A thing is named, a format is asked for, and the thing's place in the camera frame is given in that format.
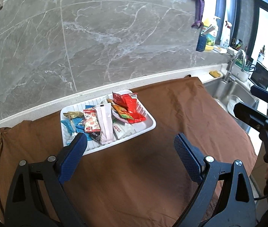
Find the brown tablecloth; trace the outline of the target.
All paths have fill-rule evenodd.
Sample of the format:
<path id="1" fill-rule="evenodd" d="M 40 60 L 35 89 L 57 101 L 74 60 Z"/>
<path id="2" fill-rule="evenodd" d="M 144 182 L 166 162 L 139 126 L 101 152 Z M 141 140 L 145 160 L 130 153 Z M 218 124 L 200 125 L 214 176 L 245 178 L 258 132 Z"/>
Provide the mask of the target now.
<path id="1" fill-rule="evenodd" d="M 233 163 L 250 175 L 257 155 L 249 136 L 206 91 L 197 77 L 132 90 L 156 127 L 80 160 L 66 195 L 88 226 L 173 226 L 197 184 L 173 145 L 184 133 L 204 155 Z M 0 128 L 0 220 L 19 161 L 40 162 L 62 149 L 60 112 Z"/>

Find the red white snack packet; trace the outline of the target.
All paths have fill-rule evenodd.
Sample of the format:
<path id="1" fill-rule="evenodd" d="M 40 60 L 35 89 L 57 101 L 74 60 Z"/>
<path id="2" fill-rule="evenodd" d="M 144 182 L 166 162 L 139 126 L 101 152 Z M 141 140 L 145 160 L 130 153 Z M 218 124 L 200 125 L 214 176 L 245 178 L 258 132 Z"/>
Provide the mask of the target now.
<path id="1" fill-rule="evenodd" d="M 101 127 L 97 120 L 97 113 L 95 109 L 83 110 L 84 119 L 85 119 L 85 132 L 100 132 Z"/>

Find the gold foil snack packet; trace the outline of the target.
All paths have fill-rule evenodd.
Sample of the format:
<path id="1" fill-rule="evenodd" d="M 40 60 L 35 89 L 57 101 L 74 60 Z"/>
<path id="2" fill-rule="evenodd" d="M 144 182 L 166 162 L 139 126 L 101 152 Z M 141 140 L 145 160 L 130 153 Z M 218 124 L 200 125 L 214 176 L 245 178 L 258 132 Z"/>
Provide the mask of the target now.
<path id="1" fill-rule="evenodd" d="M 80 111 L 63 112 L 63 116 L 68 119 L 83 118 L 84 114 Z"/>

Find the dish soap bottle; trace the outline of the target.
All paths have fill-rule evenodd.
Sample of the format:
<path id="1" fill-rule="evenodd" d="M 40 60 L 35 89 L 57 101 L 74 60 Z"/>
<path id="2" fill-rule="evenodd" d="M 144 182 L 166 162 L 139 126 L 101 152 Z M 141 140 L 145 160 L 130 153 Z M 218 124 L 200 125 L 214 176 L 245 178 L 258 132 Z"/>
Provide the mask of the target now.
<path id="1" fill-rule="evenodd" d="M 206 19 L 203 22 L 202 33 L 206 36 L 205 51 L 212 51 L 215 45 L 216 37 L 218 34 L 218 20 L 219 17 L 213 16 L 212 19 Z"/>

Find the white plastic tray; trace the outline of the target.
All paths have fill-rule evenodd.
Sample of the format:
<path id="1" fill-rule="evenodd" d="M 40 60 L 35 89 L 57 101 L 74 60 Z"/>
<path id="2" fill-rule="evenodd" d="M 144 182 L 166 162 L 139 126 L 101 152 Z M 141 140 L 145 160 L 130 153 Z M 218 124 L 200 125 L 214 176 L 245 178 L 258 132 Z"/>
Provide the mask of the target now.
<path id="1" fill-rule="evenodd" d="M 84 155 L 126 142 L 156 127 L 156 121 L 130 90 L 64 107 L 60 112 L 63 146 L 85 134 Z"/>

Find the purple hanging cloth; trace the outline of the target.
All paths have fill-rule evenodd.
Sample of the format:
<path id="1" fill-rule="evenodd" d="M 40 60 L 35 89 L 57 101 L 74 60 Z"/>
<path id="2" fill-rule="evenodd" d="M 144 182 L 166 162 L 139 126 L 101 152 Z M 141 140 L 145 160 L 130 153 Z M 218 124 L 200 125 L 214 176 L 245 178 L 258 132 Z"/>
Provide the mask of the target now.
<path id="1" fill-rule="evenodd" d="M 204 0 L 195 0 L 195 21 L 192 24 L 192 28 L 200 29 L 203 26 L 202 18 L 204 12 L 205 2 Z"/>

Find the yellow sponge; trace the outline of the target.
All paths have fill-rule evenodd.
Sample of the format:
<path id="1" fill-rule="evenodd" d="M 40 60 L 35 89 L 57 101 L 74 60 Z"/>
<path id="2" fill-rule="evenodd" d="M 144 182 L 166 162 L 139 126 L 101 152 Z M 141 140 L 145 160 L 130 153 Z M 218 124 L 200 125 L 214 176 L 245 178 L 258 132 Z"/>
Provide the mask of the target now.
<path id="1" fill-rule="evenodd" d="M 218 78 L 221 76 L 221 73 L 219 73 L 217 70 L 215 71 L 210 71 L 209 74 L 214 77 L 214 78 Z"/>

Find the blue snack packet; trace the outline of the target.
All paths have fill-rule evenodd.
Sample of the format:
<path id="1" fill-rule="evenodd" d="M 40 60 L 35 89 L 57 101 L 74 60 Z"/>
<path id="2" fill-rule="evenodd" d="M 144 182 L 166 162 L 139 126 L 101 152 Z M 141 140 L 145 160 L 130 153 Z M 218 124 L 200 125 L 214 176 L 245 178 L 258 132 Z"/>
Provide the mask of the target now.
<path id="1" fill-rule="evenodd" d="M 78 133 L 86 135 L 87 140 L 91 141 L 91 136 L 84 131 L 83 119 L 76 117 L 73 119 L 63 119 L 60 121 L 62 128 L 63 145 L 67 146 L 76 137 Z"/>

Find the white spray bottle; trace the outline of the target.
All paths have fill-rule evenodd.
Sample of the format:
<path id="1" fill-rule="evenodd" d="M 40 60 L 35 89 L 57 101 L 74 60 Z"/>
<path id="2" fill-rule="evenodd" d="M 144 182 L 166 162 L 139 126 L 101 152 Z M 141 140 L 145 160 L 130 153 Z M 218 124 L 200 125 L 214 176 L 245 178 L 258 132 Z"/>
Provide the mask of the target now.
<path id="1" fill-rule="evenodd" d="M 229 47 L 231 28 L 232 24 L 229 21 L 225 21 L 220 38 L 220 46 L 222 48 L 227 49 Z"/>

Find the black snack packet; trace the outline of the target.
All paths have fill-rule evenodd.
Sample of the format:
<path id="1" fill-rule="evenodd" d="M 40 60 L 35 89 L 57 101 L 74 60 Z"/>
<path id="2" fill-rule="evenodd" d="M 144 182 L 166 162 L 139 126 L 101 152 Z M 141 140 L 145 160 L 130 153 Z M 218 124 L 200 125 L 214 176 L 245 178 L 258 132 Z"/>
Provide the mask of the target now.
<path id="1" fill-rule="evenodd" d="M 101 140 L 102 140 L 102 137 L 101 137 L 101 132 L 91 132 L 89 133 L 91 139 L 95 142 L 97 142 L 98 144 L 101 144 Z"/>

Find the steel kitchen sink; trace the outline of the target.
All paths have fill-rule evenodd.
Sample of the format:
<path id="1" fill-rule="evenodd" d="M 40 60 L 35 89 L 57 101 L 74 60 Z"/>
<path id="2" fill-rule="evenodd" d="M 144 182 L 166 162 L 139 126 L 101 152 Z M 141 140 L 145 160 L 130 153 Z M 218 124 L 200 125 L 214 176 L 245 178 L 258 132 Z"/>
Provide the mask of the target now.
<path id="1" fill-rule="evenodd" d="M 246 133 L 249 133 L 250 130 L 254 131 L 254 127 L 250 127 L 235 117 L 234 106 L 236 103 L 245 103 L 245 105 L 268 117 L 267 103 L 251 95 L 249 82 L 242 83 L 239 80 L 235 80 L 234 82 L 226 83 L 222 79 L 215 79 L 205 83 L 204 87 Z"/>

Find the white microwave oven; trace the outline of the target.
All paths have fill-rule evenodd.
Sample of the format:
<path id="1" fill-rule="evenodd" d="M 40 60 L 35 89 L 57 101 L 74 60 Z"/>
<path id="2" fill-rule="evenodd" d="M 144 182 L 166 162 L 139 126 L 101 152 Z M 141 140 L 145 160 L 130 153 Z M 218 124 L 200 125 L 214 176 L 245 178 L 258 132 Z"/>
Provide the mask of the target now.
<path id="1" fill-rule="evenodd" d="M 250 80 L 258 87 L 268 91 L 268 67 L 257 61 L 256 70 L 252 72 Z"/>

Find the large red snack bag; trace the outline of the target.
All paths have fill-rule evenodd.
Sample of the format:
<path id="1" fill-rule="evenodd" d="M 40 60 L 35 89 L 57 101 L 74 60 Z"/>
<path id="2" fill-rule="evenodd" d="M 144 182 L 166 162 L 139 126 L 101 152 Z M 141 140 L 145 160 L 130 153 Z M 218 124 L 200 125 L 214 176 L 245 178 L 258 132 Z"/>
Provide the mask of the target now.
<path id="1" fill-rule="evenodd" d="M 130 124 L 136 124 L 146 120 L 146 117 L 137 111 L 138 98 L 136 93 L 123 94 L 122 100 L 126 105 L 128 113 L 132 117 L 132 119 L 128 119 Z"/>

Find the red patterned snack packet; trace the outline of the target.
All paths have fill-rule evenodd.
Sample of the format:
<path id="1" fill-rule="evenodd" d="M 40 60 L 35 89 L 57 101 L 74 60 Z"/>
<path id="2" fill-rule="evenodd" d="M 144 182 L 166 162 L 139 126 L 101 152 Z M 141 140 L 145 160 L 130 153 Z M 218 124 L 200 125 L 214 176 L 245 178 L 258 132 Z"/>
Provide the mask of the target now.
<path id="1" fill-rule="evenodd" d="M 127 105 L 127 99 L 128 99 L 128 94 L 118 94 L 118 93 L 112 93 L 113 95 L 113 101 L 121 106 L 121 107 L 124 107 L 124 108 L 128 108 L 128 105 Z"/>

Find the pink white snack packet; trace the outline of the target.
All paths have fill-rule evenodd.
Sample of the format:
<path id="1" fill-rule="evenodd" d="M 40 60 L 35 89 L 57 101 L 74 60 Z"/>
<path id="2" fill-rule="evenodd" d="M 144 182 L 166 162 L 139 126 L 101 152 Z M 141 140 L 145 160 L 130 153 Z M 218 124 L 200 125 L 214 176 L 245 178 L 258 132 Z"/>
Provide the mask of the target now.
<path id="1" fill-rule="evenodd" d="M 102 145 L 109 144 L 114 141 L 111 104 L 98 104 L 95 109 L 101 127 Z"/>

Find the orange yellow snack packet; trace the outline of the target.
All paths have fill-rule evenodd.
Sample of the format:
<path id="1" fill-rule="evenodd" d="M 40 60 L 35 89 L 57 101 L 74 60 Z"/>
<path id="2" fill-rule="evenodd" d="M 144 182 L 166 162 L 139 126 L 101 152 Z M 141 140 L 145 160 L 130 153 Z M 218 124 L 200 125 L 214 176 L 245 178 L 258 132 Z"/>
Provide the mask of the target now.
<path id="1" fill-rule="evenodd" d="M 125 108 L 116 104 L 113 100 L 109 98 L 107 98 L 107 101 L 108 103 L 111 103 L 112 107 L 114 108 L 114 110 L 116 110 L 116 112 L 121 118 L 133 120 L 133 117 L 129 114 L 129 112 Z"/>

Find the chrome faucet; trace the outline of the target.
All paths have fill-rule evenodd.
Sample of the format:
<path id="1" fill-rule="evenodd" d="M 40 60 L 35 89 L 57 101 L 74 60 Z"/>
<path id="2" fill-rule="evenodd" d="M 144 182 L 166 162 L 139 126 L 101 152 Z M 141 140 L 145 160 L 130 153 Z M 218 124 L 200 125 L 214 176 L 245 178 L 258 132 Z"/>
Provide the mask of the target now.
<path id="1" fill-rule="evenodd" d="M 239 70 L 234 70 L 237 61 L 241 62 L 241 67 L 239 68 Z M 227 73 L 225 74 L 225 76 L 223 77 L 223 81 L 225 83 L 235 82 L 239 76 L 239 73 L 244 72 L 246 62 L 247 62 L 247 55 L 245 51 L 241 49 L 237 52 L 237 54 L 231 61 L 229 69 Z"/>

